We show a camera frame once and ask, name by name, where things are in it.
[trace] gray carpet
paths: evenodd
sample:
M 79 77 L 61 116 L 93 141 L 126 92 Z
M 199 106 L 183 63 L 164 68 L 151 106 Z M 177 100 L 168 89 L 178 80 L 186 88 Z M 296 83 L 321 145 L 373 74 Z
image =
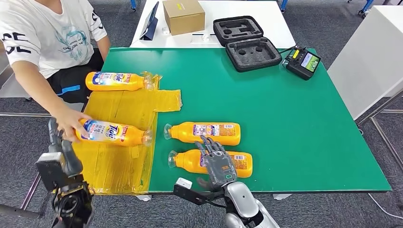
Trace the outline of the gray carpet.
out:
M 137 12 L 129 0 L 91 0 L 103 20 L 114 46 L 127 47 L 134 35 L 145 1 Z M 362 19 L 356 12 L 364 0 L 290 0 L 284 14 L 294 39 L 316 48 L 329 67 Z M 403 99 L 393 105 L 403 109 Z M 44 112 L 34 102 L 0 99 L 0 112 Z M 381 114 L 380 125 L 403 156 L 403 115 Z M 34 162 L 47 150 L 47 119 L 4 118 L 0 122 L 0 203 L 19 206 L 36 175 Z M 363 125 L 364 138 L 393 187 L 374 194 L 384 208 L 402 216 L 403 177 L 393 156 L 371 122 Z M 50 227 L 53 213 L 42 184 L 29 209 L 45 206 L 45 217 L 30 220 L 0 214 L 1 227 Z M 277 201 L 271 195 L 256 195 L 282 228 L 389 228 L 403 220 L 385 215 L 366 194 L 300 194 Z M 155 196 L 142 202 L 133 196 L 95 196 L 93 228 L 221 228 L 224 211 L 210 205 L 195 206 L 175 196 Z

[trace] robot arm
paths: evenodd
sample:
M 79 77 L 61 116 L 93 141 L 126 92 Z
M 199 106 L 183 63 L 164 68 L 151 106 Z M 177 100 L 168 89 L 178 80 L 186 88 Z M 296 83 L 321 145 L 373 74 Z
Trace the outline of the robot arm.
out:
M 56 212 L 54 228 L 83 228 L 90 223 L 92 197 L 81 173 L 83 165 L 71 142 L 62 139 L 56 119 L 49 121 L 51 145 L 36 162 L 45 188 L 55 191 L 52 208 Z
M 266 208 L 253 197 L 249 188 L 244 183 L 236 181 L 235 167 L 223 146 L 211 138 L 204 136 L 201 138 L 206 149 L 198 142 L 195 144 L 203 155 L 210 180 L 209 182 L 203 179 L 197 181 L 211 192 L 193 191 L 191 181 L 179 178 L 174 185 L 173 193 L 197 205 L 210 203 L 225 208 L 227 213 L 224 222 L 227 228 L 246 228 L 251 225 L 257 228 L 279 228 Z M 225 206 L 212 202 L 220 198 L 224 198 Z

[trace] white desk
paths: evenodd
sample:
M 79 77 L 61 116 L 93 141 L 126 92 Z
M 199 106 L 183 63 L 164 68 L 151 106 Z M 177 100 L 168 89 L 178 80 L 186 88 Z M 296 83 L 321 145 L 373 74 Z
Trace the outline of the white desk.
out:
M 263 29 L 263 36 L 267 37 L 276 48 L 289 48 L 295 45 L 276 1 L 199 1 L 206 12 L 205 30 L 171 36 L 170 34 L 163 34 L 163 28 L 168 29 L 168 26 L 165 22 L 163 4 L 160 0 L 155 15 L 158 18 L 158 23 L 153 40 L 138 40 L 145 20 L 156 2 L 157 0 L 147 0 L 145 3 L 131 48 L 222 48 L 214 35 L 211 36 L 210 42 L 203 42 L 202 36 L 193 34 L 214 34 L 212 25 L 215 19 L 236 16 L 252 16 Z
M 353 119 L 403 88 L 403 6 L 374 6 L 330 66 Z

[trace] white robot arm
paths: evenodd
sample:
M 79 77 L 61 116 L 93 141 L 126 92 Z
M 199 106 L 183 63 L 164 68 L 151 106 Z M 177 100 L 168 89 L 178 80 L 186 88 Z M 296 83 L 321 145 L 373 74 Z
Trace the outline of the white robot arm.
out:
M 236 181 L 235 167 L 223 146 L 211 138 L 201 138 L 206 149 L 198 142 L 195 144 L 203 155 L 210 181 L 198 179 L 198 183 L 210 192 L 193 191 L 191 181 L 179 178 L 173 193 L 197 205 L 210 203 L 225 208 L 227 214 L 224 223 L 227 228 L 279 228 L 263 204 L 253 197 L 246 184 Z M 224 198 L 225 206 L 213 203 L 220 198 Z
M 255 199 L 246 184 L 233 182 L 224 187 L 224 195 L 233 203 L 236 212 L 227 212 L 224 223 L 227 228 L 247 228 L 253 222 L 256 228 L 279 228 L 263 204 Z

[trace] detergent bottle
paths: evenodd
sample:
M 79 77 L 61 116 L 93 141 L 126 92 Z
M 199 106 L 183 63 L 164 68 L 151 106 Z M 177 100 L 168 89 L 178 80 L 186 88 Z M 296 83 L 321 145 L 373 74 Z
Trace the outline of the detergent bottle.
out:
M 231 156 L 238 177 L 248 178 L 252 175 L 252 155 L 243 152 L 227 151 Z M 169 167 L 184 168 L 188 172 L 207 174 L 206 165 L 200 150 L 194 149 L 184 153 L 171 151 L 168 156 Z
M 130 73 L 91 72 L 86 77 L 86 86 L 92 91 L 154 89 L 150 74 L 142 77 Z
M 166 124 L 165 139 L 179 139 L 184 143 L 202 143 L 201 135 L 211 137 L 222 145 L 235 146 L 240 143 L 240 125 L 237 123 L 194 123 L 184 122 L 177 126 Z
M 151 130 L 141 131 L 126 124 L 87 119 L 80 119 L 80 123 L 89 134 L 89 137 L 86 138 L 76 131 L 77 138 L 82 141 L 103 142 L 118 146 L 135 146 L 139 144 L 149 146 L 153 139 Z

